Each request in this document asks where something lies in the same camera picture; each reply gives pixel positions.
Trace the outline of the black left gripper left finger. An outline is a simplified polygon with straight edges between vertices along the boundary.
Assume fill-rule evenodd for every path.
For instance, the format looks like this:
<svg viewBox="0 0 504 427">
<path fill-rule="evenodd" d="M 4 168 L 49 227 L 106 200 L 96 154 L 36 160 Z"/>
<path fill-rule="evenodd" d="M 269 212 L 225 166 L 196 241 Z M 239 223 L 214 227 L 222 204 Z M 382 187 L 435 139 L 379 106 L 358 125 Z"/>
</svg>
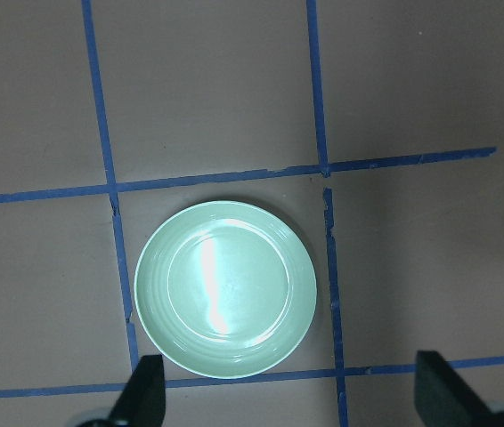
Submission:
<svg viewBox="0 0 504 427">
<path fill-rule="evenodd" d="M 108 416 L 109 426 L 158 427 L 166 414 L 161 355 L 143 356 Z"/>
</svg>

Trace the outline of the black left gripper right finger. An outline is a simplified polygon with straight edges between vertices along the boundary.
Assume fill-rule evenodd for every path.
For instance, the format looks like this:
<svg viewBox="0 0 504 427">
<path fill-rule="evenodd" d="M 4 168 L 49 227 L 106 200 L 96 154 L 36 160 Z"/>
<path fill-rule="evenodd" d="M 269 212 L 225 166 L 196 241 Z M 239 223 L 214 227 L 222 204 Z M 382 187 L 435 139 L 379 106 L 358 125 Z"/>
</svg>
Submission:
<svg viewBox="0 0 504 427">
<path fill-rule="evenodd" d="M 494 413 L 434 350 L 419 350 L 414 407 L 425 426 L 485 426 Z"/>
</svg>

